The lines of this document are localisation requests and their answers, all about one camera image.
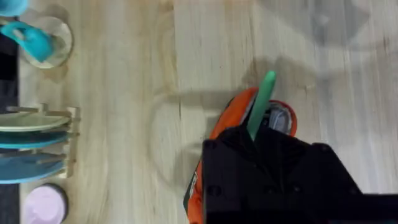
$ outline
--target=teal cup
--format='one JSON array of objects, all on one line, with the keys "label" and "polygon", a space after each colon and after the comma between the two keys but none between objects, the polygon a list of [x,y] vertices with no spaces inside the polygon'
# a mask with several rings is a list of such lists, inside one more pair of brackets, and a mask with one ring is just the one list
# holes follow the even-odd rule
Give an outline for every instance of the teal cup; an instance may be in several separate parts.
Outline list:
[{"label": "teal cup", "polygon": [[0,32],[15,40],[28,54],[39,62],[43,62],[54,53],[52,38],[42,30],[24,22],[9,22],[0,29]]},{"label": "teal cup", "polygon": [[0,0],[0,16],[20,16],[28,5],[28,0]]}]

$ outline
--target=teal plate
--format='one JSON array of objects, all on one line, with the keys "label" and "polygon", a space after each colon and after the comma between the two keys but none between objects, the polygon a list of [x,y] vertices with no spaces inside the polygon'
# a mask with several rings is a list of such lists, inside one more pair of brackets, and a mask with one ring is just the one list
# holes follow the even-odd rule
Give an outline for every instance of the teal plate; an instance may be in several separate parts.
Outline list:
[{"label": "teal plate", "polygon": [[48,154],[0,158],[0,184],[20,184],[56,174],[63,168],[63,161],[36,163],[49,158]]},{"label": "teal plate", "polygon": [[40,148],[66,141],[68,133],[57,131],[50,133],[27,132],[27,133],[6,133],[0,132],[0,148],[3,149],[22,149]]}]

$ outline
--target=wooden surface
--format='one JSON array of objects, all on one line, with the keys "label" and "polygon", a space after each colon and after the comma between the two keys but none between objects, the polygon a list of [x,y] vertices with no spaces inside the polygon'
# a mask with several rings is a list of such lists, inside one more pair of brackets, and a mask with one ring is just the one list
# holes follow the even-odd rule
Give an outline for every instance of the wooden surface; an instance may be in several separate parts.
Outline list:
[{"label": "wooden surface", "polygon": [[[74,48],[21,60],[21,105],[81,108],[66,223],[186,223],[200,144],[239,90],[278,73],[297,137],[331,144],[364,192],[398,192],[396,0],[31,0]],[[24,184],[22,198],[39,183]]]}]

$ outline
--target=pink round container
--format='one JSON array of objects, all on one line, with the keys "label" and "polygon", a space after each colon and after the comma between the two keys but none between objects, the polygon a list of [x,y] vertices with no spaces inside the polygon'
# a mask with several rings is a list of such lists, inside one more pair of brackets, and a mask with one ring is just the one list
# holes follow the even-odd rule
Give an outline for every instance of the pink round container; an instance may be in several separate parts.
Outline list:
[{"label": "pink round container", "polygon": [[68,211],[65,192],[58,186],[46,184],[34,189],[25,199],[23,223],[60,224]]}]

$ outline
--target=green stick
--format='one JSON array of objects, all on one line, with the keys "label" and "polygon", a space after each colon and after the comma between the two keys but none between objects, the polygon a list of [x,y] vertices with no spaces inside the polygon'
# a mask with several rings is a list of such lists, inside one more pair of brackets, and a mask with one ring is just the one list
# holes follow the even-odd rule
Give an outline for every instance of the green stick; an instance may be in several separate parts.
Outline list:
[{"label": "green stick", "polygon": [[269,99],[271,98],[271,94],[274,89],[275,80],[275,71],[269,71],[262,80],[256,99],[254,100],[253,109],[249,117],[248,125],[246,126],[253,141],[255,140],[260,128],[264,113],[269,107]]}]

